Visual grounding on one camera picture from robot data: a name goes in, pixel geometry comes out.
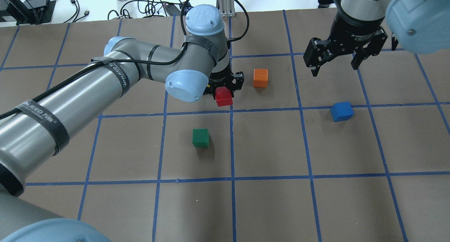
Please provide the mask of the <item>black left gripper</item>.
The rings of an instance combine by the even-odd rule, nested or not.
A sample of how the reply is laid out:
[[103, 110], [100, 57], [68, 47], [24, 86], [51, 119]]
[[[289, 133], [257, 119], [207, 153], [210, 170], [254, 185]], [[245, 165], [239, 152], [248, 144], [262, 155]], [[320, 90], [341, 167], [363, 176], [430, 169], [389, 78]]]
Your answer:
[[226, 87], [230, 90], [232, 96], [234, 96], [235, 91], [240, 91], [242, 89], [244, 81], [244, 73], [236, 72], [233, 74], [231, 63], [228, 63], [223, 70], [211, 73], [208, 85], [204, 90], [204, 96], [215, 96], [216, 89], [220, 87]]

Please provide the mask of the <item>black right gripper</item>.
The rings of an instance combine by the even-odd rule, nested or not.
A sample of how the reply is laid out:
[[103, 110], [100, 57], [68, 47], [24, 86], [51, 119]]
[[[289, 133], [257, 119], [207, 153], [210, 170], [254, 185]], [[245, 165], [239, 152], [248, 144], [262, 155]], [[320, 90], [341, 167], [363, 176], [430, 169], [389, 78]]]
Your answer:
[[327, 39], [313, 37], [303, 55], [306, 67], [317, 77], [323, 64], [338, 56], [354, 55], [351, 66], [357, 70], [370, 56], [377, 56], [386, 40], [387, 33], [381, 26], [384, 18], [363, 21], [347, 13], [338, 12]]

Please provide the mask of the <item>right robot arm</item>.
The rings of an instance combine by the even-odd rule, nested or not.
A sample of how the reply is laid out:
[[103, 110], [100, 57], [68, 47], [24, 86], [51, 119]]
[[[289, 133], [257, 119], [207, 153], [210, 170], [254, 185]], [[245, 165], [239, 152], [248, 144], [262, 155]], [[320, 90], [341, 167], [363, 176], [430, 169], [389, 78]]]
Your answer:
[[387, 39], [411, 53], [435, 53], [450, 46], [449, 0], [318, 0], [320, 6], [336, 5], [327, 39], [310, 39], [303, 55], [316, 77], [323, 64], [338, 56], [353, 55], [357, 70], [370, 56], [377, 56]]

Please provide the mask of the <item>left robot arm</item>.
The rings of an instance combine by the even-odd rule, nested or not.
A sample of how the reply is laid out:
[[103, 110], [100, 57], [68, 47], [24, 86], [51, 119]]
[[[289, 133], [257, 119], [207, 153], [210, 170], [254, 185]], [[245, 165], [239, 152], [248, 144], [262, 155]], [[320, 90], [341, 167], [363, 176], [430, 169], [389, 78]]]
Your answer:
[[21, 200], [27, 177], [61, 152], [83, 128], [141, 79], [161, 82], [169, 95], [196, 102], [230, 96], [242, 87], [243, 73], [233, 74], [220, 11], [198, 5], [180, 18], [181, 49], [116, 36], [103, 56], [55, 85], [1, 115], [1, 241], [109, 242], [93, 226]]

